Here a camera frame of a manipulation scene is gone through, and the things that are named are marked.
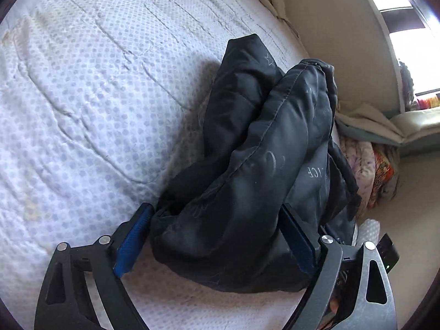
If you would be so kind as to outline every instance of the wall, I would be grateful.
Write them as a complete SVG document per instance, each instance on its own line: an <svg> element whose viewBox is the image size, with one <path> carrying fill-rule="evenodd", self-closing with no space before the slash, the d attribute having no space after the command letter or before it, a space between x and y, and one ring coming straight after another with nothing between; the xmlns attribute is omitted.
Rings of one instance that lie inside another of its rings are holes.
<svg viewBox="0 0 440 330"><path fill-rule="evenodd" d="M400 254L389 273L399 329L414 313L440 268L440 153L402 159L394 200L367 213Z"/></svg>
<svg viewBox="0 0 440 330"><path fill-rule="evenodd" d="M388 115L402 110L397 60L372 0L285 0L285 5L310 57L335 66L341 99L369 102Z"/></svg>

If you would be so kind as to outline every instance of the round metal pin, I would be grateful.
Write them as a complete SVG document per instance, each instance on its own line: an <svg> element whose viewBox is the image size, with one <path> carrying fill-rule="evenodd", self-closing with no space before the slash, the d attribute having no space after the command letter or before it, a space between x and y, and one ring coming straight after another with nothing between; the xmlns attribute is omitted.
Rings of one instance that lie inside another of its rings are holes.
<svg viewBox="0 0 440 330"><path fill-rule="evenodd" d="M102 236L100 238L100 244L109 244L110 242L110 236Z"/></svg>
<svg viewBox="0 0 440 330"><path fill-rule="evenodd" d="M326 244L332 244L334 242L333 237L329 236L329 235L323 235L321 237L322 242L326 243Z"/></svg>
<svg viewBox="0 0 440 330"><path fill-rule="evenodd" d="M67 243L63 242L57 245L56 247L59 251L64 251L67 249Z"/></svg>
<svg viewBox="0 0 440 330"><path fill-rule="evenodd" d="M370 251L375 250L376 246L373 242L367 241L365 242L365 248L369 249Z"/></svg>

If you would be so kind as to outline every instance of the polka dot fabric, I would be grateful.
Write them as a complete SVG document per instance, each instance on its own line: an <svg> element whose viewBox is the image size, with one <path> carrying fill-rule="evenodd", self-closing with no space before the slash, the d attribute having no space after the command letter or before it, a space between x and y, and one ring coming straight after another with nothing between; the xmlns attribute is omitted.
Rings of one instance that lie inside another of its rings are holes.
<svg viewBox="0 0 440 330"><path fill-rule="evenodd" d="M258 0L18 0L0 25L0 297L32 329L56 245L111 234L201 157L227 41L307 57ZM151 330L281 329L301 294L218 293L157 263L123 282ZM111 329L89 279L102 326Z"/></svg>

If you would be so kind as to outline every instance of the bed sheet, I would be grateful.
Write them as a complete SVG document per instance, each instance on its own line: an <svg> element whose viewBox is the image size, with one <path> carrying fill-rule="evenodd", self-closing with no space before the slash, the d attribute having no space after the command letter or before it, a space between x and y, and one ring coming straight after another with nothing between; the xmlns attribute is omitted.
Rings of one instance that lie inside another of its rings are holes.
<svg viewBox="0 0 440 330"><path fill-rule="evenodd" d="M56 245L112 234L202 155L227 41L307 53L258 0L18 0L0 25L0 298L33 328ZM102 326L111 329L92 279ZM301 294L218 293L146 245L123 282L151 330L281 329Z"/></svg>

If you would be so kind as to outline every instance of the black garment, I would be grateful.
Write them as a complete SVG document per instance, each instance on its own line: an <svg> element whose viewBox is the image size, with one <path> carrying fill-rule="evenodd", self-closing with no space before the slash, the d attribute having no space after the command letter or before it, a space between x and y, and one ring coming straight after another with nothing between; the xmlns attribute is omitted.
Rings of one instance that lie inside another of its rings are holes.
<svg viewBox="0 0 440 330"><path fill-rule="evenodd" d="M351 242L357 185L331 139L336 103L332 66L303 60L282 76L257 35L230 40L206 110L205 158L171 181L153 217L155 258L220 291L307 286L278 212L289 202L315 229L339 217L333 231Z"/></svg>

